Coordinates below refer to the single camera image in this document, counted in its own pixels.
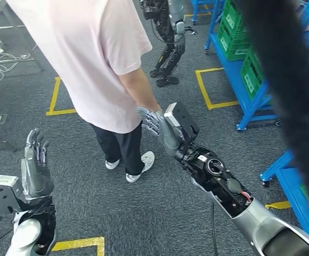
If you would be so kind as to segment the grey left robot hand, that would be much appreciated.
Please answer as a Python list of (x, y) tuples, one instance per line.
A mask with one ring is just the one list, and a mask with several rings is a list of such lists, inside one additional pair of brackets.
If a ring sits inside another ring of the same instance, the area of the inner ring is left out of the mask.
[(39, 128), (32, 129), (26, 138), (24, 157), (21, 160), (21, 177), (26, 200), (51, 195), (54, 184), (48, 167), (49, 142), (42, 142)]

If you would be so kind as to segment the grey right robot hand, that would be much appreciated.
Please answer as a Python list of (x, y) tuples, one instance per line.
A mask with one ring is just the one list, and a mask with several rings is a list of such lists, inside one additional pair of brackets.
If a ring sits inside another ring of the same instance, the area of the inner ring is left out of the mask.
[(151, 111), (144, 107), (137, 107), (137, 113), (142, 119), (142, 127), (155, 137), (162, 138), (166, 152), (174, 157), (179, 148), (179, 141), (164, 115), (162, 110)]

